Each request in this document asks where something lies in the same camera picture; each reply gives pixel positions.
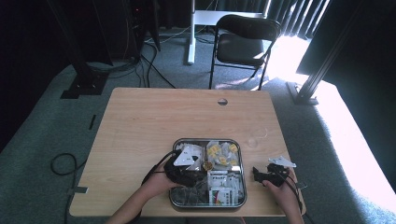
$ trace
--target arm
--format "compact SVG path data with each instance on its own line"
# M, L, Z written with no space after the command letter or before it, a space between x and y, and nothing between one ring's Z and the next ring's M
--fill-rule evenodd
M293 172L290 172L290 177L294 179ZM287 181L294 186L289 178L287 178ZM304 223L296 196L287 183L283 183L279 188L268 180L264 180L262 183L274 195L277 204L282 208L290 224Z
M156 171L163 172L163 164ZM168 179L165 173L153 173L148 181L111 216L106 224L123 224L131 221L151 198L174 187L177 187L177 184Z

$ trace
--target chair backrest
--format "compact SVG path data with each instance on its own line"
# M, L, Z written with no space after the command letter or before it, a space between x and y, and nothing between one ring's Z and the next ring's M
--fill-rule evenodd
M264 18L250 18L238 15L226 15L216 24L216 31L227 30L233 34L250 39L275 41L280 35L280 24Z

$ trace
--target white desk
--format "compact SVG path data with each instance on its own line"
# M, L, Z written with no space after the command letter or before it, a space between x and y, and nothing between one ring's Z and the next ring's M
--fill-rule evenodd
M257 18L262 17L263 15L262 13L254 12L195 10L195 0L191 0L191 38L188 58L189 64L194 64L195 59L195 25L216 25L221 17L229 14Z

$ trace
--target black stand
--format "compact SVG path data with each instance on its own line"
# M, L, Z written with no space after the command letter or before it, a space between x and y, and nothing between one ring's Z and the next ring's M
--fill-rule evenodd
M62 94L61 99L77 99L81 94L102 94L108 74L95 74L86 64L78 42L58 0L47 0L47 3L49 10L58 23L58 25L53 24L53 28L57 31L58 39L66 52L67 58L77 72L73 84L68 91Z
M296 82L287 82L286 84L289 87L291 98L293 99L295 104L318 105L317 98L312 98L312 94L310 94L309 91L302 91L303 88L301 87L301 85L297 84Z
M355 24L358 15L361 11L362 2L358 5L357 9L353 12L351 18L349 19L346 27L344 27L342 33L338 36L335 44L332 46L329 54L326 59L322 63L319 70L309 76L308 80L304 83L304 85L299 90L296 83L288 82L289 90L291 96L294 100L294 103L297 105L317 105L318 101L316 99L312 99L312 95L315 93L315 90L318 87L319 82L324 78L327 74L328 70L331 68L332 63L338 56L338 53L341 51L345 43L347 42L347 38L349 37L349 32L352 29L352 26Z

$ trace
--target metal tray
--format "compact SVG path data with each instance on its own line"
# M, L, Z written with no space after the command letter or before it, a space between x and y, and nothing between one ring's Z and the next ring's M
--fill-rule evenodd
M169 192L175 208L236 209L247 199L242 156L232 139L182 138L173 150L186 149L198 157L187 170L200 176L192 188L178 187Z

